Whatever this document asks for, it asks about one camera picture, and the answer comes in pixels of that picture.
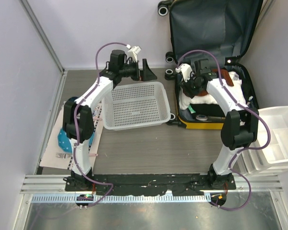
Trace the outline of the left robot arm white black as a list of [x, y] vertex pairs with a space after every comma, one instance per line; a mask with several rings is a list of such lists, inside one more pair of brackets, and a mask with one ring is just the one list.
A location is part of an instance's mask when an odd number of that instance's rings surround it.
[[63, 108], [62, 129], [69, 139], [74, 165], [71, 175], [64, 178], [67, 185], [88, 191], [93, 184], [92, 166], [89, 160], [89, 140], [94, 132], [92, 111], [122, 80], [152, 81], [157, 76], [151, 71], [147, 60], [139, 62], [127, 57], [122, 50], [112, 50], [106, 67], [99, 72], [93, 85], [75, 101], [67, 101]]

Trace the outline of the small blue cup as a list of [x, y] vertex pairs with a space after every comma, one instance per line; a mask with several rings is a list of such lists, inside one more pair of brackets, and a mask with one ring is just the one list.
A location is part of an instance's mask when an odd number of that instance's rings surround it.
[[68, 101], [75, 101], [77, 99], [77, 97], [71, 97], [68, 99]]

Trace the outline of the brown towel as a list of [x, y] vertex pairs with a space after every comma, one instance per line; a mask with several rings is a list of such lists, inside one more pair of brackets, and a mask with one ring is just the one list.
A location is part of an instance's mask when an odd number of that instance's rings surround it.
[[[225, 69], [221, 69], [220, 72], [221, 72], [221, 78], [226, 80], [227, 85], [234, 86], [233, 81], [229, 75], [229, 72]], [[199, 94], [197, 94], [197, 96], [206, 96], [206, 95], [208, 95], [208, 92], [206, 90], [201, 90]]]

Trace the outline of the patterned white placemat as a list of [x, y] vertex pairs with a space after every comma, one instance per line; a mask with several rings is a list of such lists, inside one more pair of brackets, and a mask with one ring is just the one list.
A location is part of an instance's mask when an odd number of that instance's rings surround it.
[[[48, 140], [45, 153], [43, 154], [40, 162], [41, 167], [71, 170], [74, 165], [72, 157], [67, 159], [60, 159], [56, 157], [56, 153], [65, 153], [58, 146], [58, 139], [57, 139], [59, 130], [62, 128], [62, 122], [63, 122], [63, 108], [60, 110], [57, 120], [50, 134], [50, 138]], [[90, 139], [89, 154], [97, 154], [101, 134], [104, 127], [102, 121], [101, 103], [99, 103], [98, 106], [93, 111], [93, 122], [94, 122], [94, 133]], [[91, 165], [94, 165], [96, 157], [89, 157], [89, 160], [91, 162]]]

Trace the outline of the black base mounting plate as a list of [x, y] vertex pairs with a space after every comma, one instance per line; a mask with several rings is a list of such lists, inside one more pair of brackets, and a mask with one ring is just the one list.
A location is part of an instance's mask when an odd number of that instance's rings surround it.
[[232, 174], [226, 179], [212, 182], [206, 174], [95, 174], [92, 177], [98, 184], [86, 182], [82, 176], [63, 178], [68, 192], [95, 191], [97, 195], [110, 196], [163, 196], [170, 190], [174, 196], [201, 195], [204, 190], [235, 190]]

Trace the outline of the aluminium rail frame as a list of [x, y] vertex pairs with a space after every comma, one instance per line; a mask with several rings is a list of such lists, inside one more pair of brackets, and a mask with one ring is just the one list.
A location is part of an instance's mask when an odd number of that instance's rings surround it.
[[112, 180], [110, 185], [92, 185], [79, 189], [65, 181], [66, 175], [27, 175], [21, 187], [21, 194], [32, 194], [37, 203], [159, 203], [159, 202], [210, 202], [218, 196], [232, 192], [281, 192], [282, 185], [276, 176], [256, 176], [245, 180], [234, 176], [220, 188], [204, 184], [203, 175], [159, 174], [155, 178], [144, 175], [139, 182], [136, 175], [126, 182], [126, 175], [100, 175], [102, 180]]

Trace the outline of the yellow cartoon hard-shell suitcase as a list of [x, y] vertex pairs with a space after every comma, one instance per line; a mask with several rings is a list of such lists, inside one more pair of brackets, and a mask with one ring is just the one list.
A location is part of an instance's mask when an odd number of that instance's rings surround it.
[[258, 108], [252, 80], [239, 63], [252, 40], [262, 7], [260, 0], [162, 0], [157, 13], [169, 17], [172, 50], [166, 62], [208, 59], [211, 68], [237, 73], [243, 102]]

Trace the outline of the white fluffy towel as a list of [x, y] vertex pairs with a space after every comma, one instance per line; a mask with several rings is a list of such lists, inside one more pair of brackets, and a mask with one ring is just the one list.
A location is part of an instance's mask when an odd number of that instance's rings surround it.
[[[230, 92], [234, 97], [246, 104], [246, 100], [244, 98], [243, 92], [242, 92], [242, 80], [239, 78], [238, 74], [234, 71], [230, 71], [229, 75], [233, 81], [234, 86], [228, 86]], [[179, 95], [179, 107], [181, 110], [186, 110], [189, 105], [210, 105], [210, 104], [217, 104], [217, 101], [214, 99], [211, 95], [206, 96], [195, 96], [193, 98], [187, 97], [182, 91], [180, 91]]]

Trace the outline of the silver fork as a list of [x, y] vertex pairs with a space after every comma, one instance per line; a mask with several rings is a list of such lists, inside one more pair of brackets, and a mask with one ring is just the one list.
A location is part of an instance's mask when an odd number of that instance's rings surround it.
[[67, 158], [71, 158], [72, 155], [69, 153], [56, 153], [56, 157], [60, 158], [60, 159], [67, 159]]

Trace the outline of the blue dotted plate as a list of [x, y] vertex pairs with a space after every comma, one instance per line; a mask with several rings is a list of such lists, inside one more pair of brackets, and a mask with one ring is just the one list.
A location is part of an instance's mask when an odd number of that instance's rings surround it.
[[68, 154], [72, 154], [73, 152], [73, 147], [67, 137], [66, 132], [61, 128], [59, 130], [59, 133], [57, 135], [57, 139], [58, 139], [58, 146], [65, 152]]

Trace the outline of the white perforated plastic basket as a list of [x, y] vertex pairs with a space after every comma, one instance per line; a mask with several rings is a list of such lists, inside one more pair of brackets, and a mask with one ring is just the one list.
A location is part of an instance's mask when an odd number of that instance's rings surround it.
[[102, 120], [107, 130], [157, 126], [170, 118], [167, 93], [158, 81], [117, 86], [102, 99]]

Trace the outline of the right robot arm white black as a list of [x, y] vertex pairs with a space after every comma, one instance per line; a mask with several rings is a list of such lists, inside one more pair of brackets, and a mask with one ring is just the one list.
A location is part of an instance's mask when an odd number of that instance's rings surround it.
[[223, 146], [210, 166], [206, 182], [212, 189], [221, 189], [230, 182], [234, 172], [232, 167], [239, 155], [257, 139], [259, 112], [234, 96], [227, 79], [221, 75], [220, 67], [213, 71], [207, 59], [196, 61], [195, 68], [186, 63], [180, 64], [175, 71], [182, 76], [180, 86], [185, 95], [194, 97], [206, 91], [225, 115], [221, 129]]

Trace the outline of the white blue round tin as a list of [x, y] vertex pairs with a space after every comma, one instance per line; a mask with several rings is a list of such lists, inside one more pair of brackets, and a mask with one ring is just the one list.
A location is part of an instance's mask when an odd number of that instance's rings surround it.
[[208, 120], [208, 116], [206, 115], [196, 115], [196, 119], [199, 121], [206, 121]]

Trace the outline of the white compartment organizer tray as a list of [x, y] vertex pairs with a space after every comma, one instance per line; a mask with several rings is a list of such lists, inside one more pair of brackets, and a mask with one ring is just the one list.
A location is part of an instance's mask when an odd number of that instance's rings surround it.
[[288, 106], [259, 109], [269, 127], [269, 145], [260, 150], [245, 150], [235, 166], [249, 176], [279, 175], [288, 171]]

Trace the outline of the black cylindrical bottle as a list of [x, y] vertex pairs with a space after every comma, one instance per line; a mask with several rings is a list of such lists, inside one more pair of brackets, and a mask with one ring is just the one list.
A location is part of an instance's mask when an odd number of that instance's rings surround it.
[[208, 116], [208, 120], [210, 120], [212, 122], [224, 123], [225, 118], [224, 117], [216, 117], [216, 116]]

